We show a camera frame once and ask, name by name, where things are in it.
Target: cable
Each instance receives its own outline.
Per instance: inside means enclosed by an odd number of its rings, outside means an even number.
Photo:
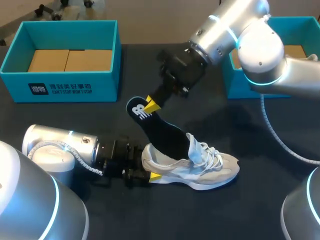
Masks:
[[[70,152],[74,158],[83,166],[85,167],[86,169],[88,169],[90,172],[93,172],[95,174],[98,174],[100,176],[103,176],[103,173],[102,171],[98,170],[98,169],[95,169],[93,167],[90,167],[88,164],[86,164],[84,161],[83,161],[83,158],[81,157],[80,153],[73,147],[69,146],[68,144],[66,144],[65,142],[63,141],[41,141],[39,142],[38,144],[36,144],[32,149],[31,151],[29,152],[28,154],[28,158],[30,160],[32,160],[32,157],[34,156],[35,152],[39,149],[39,148],[42,148],[42,147],[45,147],[45,146],[55,146],[55,147],[58,147],[58,148],[61,148],[62,150],[65,150],[65,151],[68,151]]]
[[[294,156],[295,158],[297,158],[301,161],[304,161],[309,164],[320,165],[320,161],[315,161],[315,160],[311,160],[311,159],[305,158],[303,156],[300,156],[299,154],[292,151],[289,147],[287,147],[287,145],[285,145],[283,141],[281,141],[281,139],[278,137],[278,135],[276,134],[275,130],[272,128],[272,126],[269,122],[269,119],[268,119],[268,116],[266,113],[266,109],[265,109],[265,97],[263,94],[260,95],[260,102],[261,102],[262,115],[265,120],[265,123],[266,123],[268,129],[270,130],[271,134],[273,135],[275,140],[281,145],[281,147],[283,147],[284,150],[286,150],[289,154],[291,154],[292,156]]]

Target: floor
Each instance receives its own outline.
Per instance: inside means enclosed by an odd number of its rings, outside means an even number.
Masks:
[[[0,8],[0,38],[12,41],[22,21],[38,21],[34,10],[40,5],[54,8],[65,20],[118,20],[124,44],[186,42],[219,5],[219,0],[95,0],[86,9],[83,0],[69,0],[72,7],[60,9],[60,0],[6,0]],[[320,14],[319,0],[268,0],[273,16]],[[40,20],[50,19],[45,13]]]

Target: black insole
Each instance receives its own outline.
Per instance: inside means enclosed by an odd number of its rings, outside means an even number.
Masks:
[[[144,107],[148,102],[139,96],[126,105],[126,112],[142,128],[150,143],[168,157],[188,159],[190,141],[180,128],[162,120],[156,112],[147,114]]]

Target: white shoelace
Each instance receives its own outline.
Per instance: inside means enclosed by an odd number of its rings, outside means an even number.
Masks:
[[[194,165],[195,168],[205,167],[204,170],[201,173],[204,173],[207,170],[215,169],[215,170],[221,170],[224,162],[222,160],[222,157],[218,150],[216,150],[214,147],[209,147],[208,144],[205,142],[200,142],[200,145],[203,147],[203,149],[208,153],[208,156],[206,160],[201,163]]]

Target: cardboard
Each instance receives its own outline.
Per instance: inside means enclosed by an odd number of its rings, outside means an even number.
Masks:
[[[66,72],[110,71],[112,50],[70,50]]]
[[[65,71],[69,50],[35,50],[28,72]]]
[[[295,59],[305,59],[307,57],[301,45],[285,45],[284,53]],[[238,51],[236,49],[233,49],[232,51],[232,60],[234,67],[236,69],[241,69],[240,61],[238,58]]]

